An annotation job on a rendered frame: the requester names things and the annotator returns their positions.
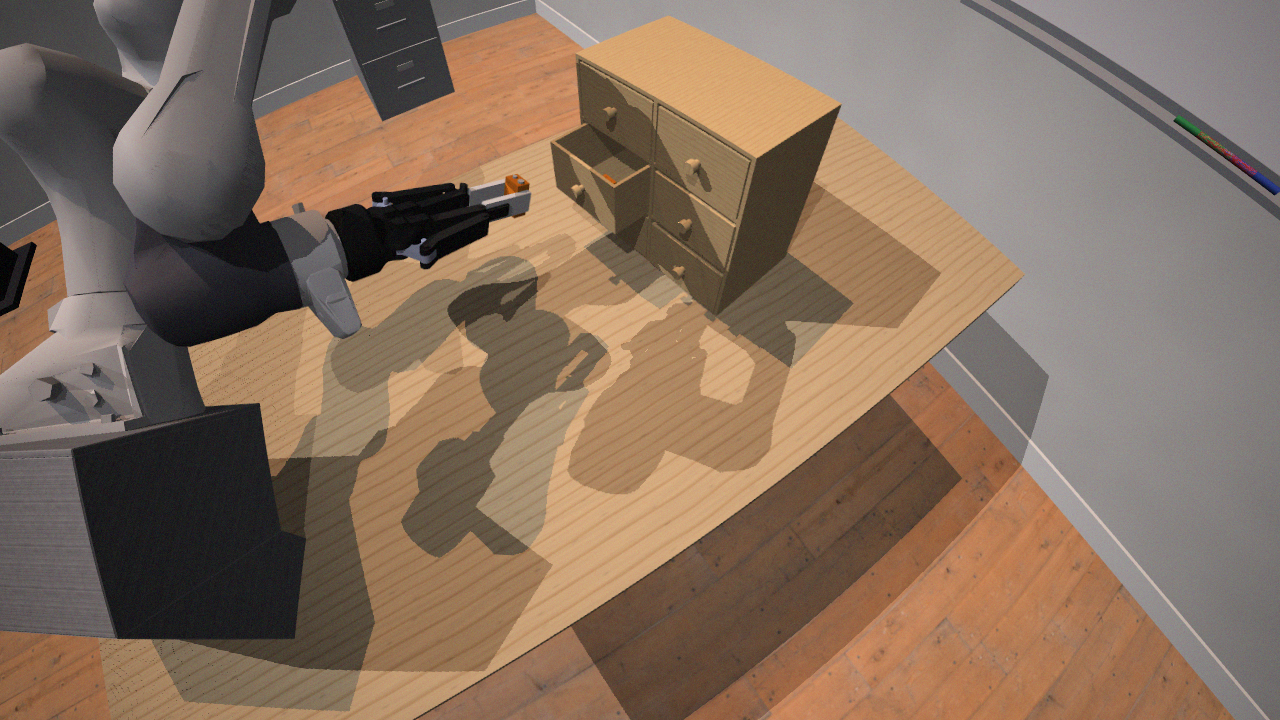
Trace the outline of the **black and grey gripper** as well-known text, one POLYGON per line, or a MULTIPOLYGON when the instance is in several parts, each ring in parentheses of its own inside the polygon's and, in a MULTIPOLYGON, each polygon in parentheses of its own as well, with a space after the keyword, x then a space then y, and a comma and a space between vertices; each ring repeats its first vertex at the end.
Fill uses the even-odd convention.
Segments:
POLYGON ((529 190, 504 196, 504 188, 506 179, 470 188, 460 183, 460 190, 445 183, 372 192, 372 208, 355 204, 328 211, 325 219, 346 251, 346 279, 364 279, 406 258, 430 269, 440 258, 485 237, 490 222, 529 211, 529 190))

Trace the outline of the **small brown wooden chest of drawers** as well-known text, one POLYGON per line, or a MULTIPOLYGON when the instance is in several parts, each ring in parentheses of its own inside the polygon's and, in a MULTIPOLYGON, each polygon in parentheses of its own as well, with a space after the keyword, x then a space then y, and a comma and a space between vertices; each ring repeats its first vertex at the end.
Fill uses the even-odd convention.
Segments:
POLYGON ((646 260, 658 169, 736 223, 717 316, 785 259, 842 104, 671 15, 575 56, 581 126, 588 122, 652 164, 646 260), (582 61, 654 100, 652 160, 582 117, 582 61), (737 219, 655 164, 660 105, 751 159, 737 219))

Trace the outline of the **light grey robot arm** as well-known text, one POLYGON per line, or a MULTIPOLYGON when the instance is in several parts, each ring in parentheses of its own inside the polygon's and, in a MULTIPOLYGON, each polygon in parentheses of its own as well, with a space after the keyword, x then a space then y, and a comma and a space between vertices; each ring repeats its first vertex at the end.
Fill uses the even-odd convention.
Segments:
POLYGON ((303 202, 273 222, 251 211, 265 187, 253 94, 296 1, 93 0, 122 76, 0 50, 0 138, 58 217, 68 296, 47 309, 54 334, 0 375, 0 445, 204 413, 188 347, 275 313, 360 331, 332 222, 303 202))

